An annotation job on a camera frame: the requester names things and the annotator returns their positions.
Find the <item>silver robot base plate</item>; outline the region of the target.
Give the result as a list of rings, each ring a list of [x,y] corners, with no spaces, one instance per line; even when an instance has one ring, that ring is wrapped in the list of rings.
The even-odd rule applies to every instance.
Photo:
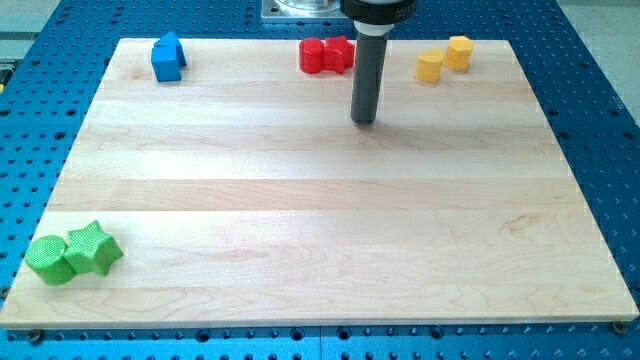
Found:
[[[262,0],[261,17],[267,19],[345,18],[338,0]]]

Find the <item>black robot arm flange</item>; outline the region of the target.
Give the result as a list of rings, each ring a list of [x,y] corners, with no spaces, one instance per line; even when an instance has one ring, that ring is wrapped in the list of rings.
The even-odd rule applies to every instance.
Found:
[[[341,0],[340,10],[348,18],[365,24],[389,25],[403,22],[415,14],[417,0]]]

